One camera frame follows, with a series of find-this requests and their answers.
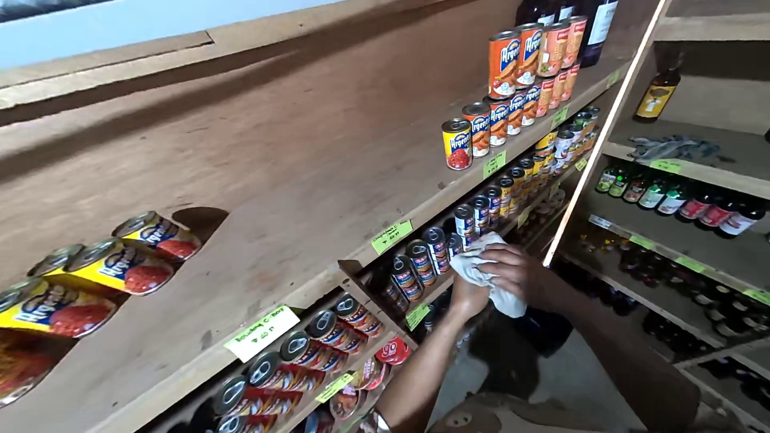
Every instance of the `yellow can label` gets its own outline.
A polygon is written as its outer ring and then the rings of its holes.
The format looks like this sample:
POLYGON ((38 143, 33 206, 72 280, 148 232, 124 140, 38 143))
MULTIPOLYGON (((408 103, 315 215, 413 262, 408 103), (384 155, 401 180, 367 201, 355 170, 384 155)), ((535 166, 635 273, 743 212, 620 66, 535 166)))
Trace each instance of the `yellow can label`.
POLYGON ((671 94, 676 90, 676 86, 650 86, 641 104, 636 110, 636 115, 640 117, 658 117, 666 106, 666 102, 671 98, 671 94))

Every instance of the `handwritten price label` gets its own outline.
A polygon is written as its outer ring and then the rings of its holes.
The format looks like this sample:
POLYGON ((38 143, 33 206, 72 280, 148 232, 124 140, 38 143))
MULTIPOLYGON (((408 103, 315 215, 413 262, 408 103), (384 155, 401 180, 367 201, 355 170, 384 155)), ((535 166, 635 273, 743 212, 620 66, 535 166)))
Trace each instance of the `handwritten price label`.
POLYGON ((492 176, 492 174, 496 171, 498 171, 502 166, 505 165, 505 151, 502 151, 494 156, 494 158, 487 161, 486 164, 484 164, 484 179, 488 178, 489 176, 492 176))
POLYGON ((300 318, 291 311, 291 308, 281 305, 272 313, 259 319, 249 329, 226 342, 225 347, 238 359, 247 362, 299 322, 300 318))
POLYGON ((377 255, 384 253, 391 245, 398 242, 399 239, 412 233, 412 220, 406 220, 402 223, 395 223, 388 227, 382 233, 372 239, 372 247, 377 255))

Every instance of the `meat loaf can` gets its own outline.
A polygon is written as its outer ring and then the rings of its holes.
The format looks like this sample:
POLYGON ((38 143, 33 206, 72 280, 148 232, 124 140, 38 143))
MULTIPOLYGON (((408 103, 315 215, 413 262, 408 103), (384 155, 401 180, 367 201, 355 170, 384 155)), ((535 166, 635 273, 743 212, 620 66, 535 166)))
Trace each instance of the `meat loaf can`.
POLYGON ((569 71, 563 71, 556 76, 556 81, 554 82, 554 92, 551 94, 551 103, 548 104, 549 109, 555 109, 561 103, 561 93, 564 92, 564 85, 567 83, 567 76, 569 75, 569 71))
POLYGON ((540 43, 540 60, 537 74, 541 77, 552 77, 559 73, 564 60, 564 50, 570 35, 570 25, 566 22, 552 24, 543 29, 540 43))
POLYGON ((571 68, 578 60, 580 44, 583 42, 587 21, 588 17, 586 16, 574 16, 564 20, 564 23, 570 26, 570 31, 567 35, 567 45, 564 47, 564 58, 561 60, 562 69, 571 68))
POLYGON ((544 79, 541 83, 542 89, 540 90, 540 98, 537 99, 537 112, 535 117, 543 117, 548 111, 548 106, 551 104, 551 98, 554 95, 554 84, 556 78, 544 79))
POLYGON ((534 119, 537 117, 537 101, 540 99, 542 89, 542 83, 535 81, 532 87, 527 89, 527 93, 524 94, 524 108, 521 111, 522 126, 531 126, 534 123, 534 119))
POLYGON ((520 90, 511 97, 511 103, 508 104, 508 135, 516 136, 521 132, 521 116, 524 114, 524 100, 527 98, 527 91, 520 90))
POLYGON ((578 79, 578 71, 580 71, 580 62, 575 63, 574 66, 569 68, 569 74, 567 74, 567 81, 564 83, 564 90, 561 91, 561 101, 568 101, 572 97, 572 89, 575 87, 575 81, 578 79))
POLYGON ((184 261, 200 250, 198 237, 150 210, 127 220, 113 231, 114 237, 134 239, 152 248, 160 257, 184 261))
POLYGON ((503 146, 508 136, 508 109, 511 106, 509 99, 492 99, 485 96, 484 103, 490 107, 490 146, 503 146))
POLYGON ((305 328, 310 338, 320 341, 327 346, 347 354, 357 354, 366 343, 364 337, 348 326, 344 321, 337 320, 331 310, 319 311, 305 328))
POLYGON ((474 158, 489 153, 489 105, 474 102, 463 107, 463 118, 470 122, 470 145, 474 158))
POLYGON ((506 98, 516 89, 521 33, 506 30, 489 38, 489 96, 506 98))
POLYGON ((474 208, 467 204, 461 204, 454 210, 454 226, 457 234, 470 236, 475 226, 474 208))
POLYGON ((174 275, 168 263, 116 237, 83 248, 70 260, 65 271, 139 296, 158 290, 174 275))
POLYGON ((0 293, 0 327, 81 338, 116 308, 102 297, 32 277, 0 293))
POLYGON ((305 331, 294 331, 287 335, 279 353, 281 359, 289 364, 318 371, 339 371, 347 361, 347 354, 311 340, 305 331))
POLYGON ((537 75, 537 62, 540 60, 540 41, 543 38, 543 25, 530 23, 519 25, 514 30, 521 32, 521 47, 516 67, 516 88, 526 89, 534 83, 537 75))

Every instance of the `hand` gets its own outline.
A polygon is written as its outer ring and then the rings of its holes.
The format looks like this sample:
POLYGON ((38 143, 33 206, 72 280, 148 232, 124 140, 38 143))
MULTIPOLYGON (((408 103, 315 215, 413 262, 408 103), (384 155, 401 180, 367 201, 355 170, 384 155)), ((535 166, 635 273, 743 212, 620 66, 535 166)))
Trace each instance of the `hand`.
POLYGON ((492 277, 495 285, 541 310, 560 313, 577 293, 554 271, 512 245, 491 243, 480 257, 496 262, 478 265, 481 272, 497 275, 492 277))

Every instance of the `wooden shelf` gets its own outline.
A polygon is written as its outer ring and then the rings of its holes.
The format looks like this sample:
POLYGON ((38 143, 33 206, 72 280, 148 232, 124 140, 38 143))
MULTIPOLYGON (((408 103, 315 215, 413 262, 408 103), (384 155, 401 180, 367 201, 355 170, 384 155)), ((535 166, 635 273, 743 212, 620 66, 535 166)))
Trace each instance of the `wooden shelf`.
POLYGON ((704 267, 701 274, 705 277, 742 293, 768 292, 770 276, 763 261, 768 245, 760 233, 747 230, 735 239, 722 239, 694 224, 641 210, 635 204, 593 189, 585 198, 583 211, 608 221, 609 227, 605 228, 618 236, 646 238, 653 243, 655 252, 671 260, 695 260, 704 267))
POLYGON ((711 322, 705 316, 703 308, 689 298, 681 296, 670 287, 660 286, 652 289, 621 272, 618 269, 619 253, 585 253, 582 250, 567 247, 560 248, 559 253, 596 278, 633 297, 640 304, 711 346, 722 347, 727 342, 726 338, 711 329, 711 322))
POLYGON ((761 430, 770 431, 770 412, 743 395, 740 388, 741 382, 737 379, 719 380, 708 370, 697 366, 685 368, 681 372, 700 389, 721 400, 725 407, 733 410, 743 422, 761 430))
POLYGON ((629 137, 662 138, 674 134, 712 141, 720 146, 719 154, 725 159, 709 158, 711 165, 703 159, 677 159, 680 175, 770 200, 770 171, 765 163, 770 160, 770 143, 760 135, 666 120, 648 125, 627 120, 616 125, 601 149, 609 156, 632 161, 628 154, 634 147, 629 137))

